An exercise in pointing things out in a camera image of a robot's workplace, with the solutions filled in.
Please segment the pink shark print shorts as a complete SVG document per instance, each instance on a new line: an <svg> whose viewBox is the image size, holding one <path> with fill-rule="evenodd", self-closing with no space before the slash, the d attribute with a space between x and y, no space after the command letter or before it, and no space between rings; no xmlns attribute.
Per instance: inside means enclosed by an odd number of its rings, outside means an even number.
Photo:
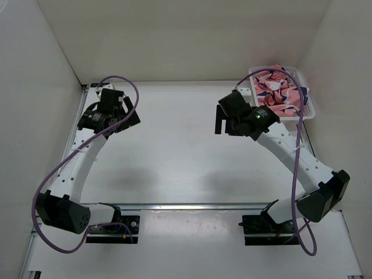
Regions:
<svg viewBox="0 0 372 279"><path fill-rule="evenodd" d="M258 106L268 106L279 117L297 117L301 101L295 83L280 71L262 71L254 76Z"/></svg>

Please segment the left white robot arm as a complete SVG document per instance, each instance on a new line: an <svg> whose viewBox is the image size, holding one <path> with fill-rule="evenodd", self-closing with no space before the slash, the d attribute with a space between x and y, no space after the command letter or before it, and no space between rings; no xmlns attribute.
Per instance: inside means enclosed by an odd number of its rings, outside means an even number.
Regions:
<svg viewBox="0 0 372 279"><path fill-rule="evenodd" d="M103 90L100 100L88 106L77 123L75 139L55 180L45 192L37 191L32 212L44 225L81 234L102 224L110 233L120 230L122 219L112 205L80 203L85 181L108 138L140 123L133 103L122 91Z"/></svg>

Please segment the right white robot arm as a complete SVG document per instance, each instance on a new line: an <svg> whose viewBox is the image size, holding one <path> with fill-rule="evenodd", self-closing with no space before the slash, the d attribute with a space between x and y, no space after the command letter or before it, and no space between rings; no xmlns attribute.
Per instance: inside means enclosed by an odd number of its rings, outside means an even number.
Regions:
<svg viewBox="0 0 372 279"><path fill-rule="evenodd" d="M215 133L249 137L269 150L303 187L299 195L274 200L261 212L261 225L273 233L282 223L305 218L313 223L337 205L350 182L345 170L335 171L302 149L279 118L267 107L218 104Z"/></svg>

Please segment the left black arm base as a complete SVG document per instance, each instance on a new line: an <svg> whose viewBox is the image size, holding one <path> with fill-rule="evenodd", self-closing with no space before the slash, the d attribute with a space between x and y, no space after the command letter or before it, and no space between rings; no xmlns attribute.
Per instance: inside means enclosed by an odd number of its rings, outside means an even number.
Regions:
<svg viewBox="0 0 372 279"><path fill-rule="evenodd" d="M85 239L87 244L137 244L140 230L140 215L122 213L117 205L114 208L114 225L90 228Z"/></svg>

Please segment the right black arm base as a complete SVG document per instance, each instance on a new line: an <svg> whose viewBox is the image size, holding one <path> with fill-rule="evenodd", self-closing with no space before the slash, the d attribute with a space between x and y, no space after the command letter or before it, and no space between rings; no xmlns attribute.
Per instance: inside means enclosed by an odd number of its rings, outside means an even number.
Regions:
<svg viewBox="0 0 372 279"><path fill-rule="evenodd" d="M267 209L260 214L242 215L238 223L243 229L245 246L299 245L293 221L277 224L268 215Z"/></svg>

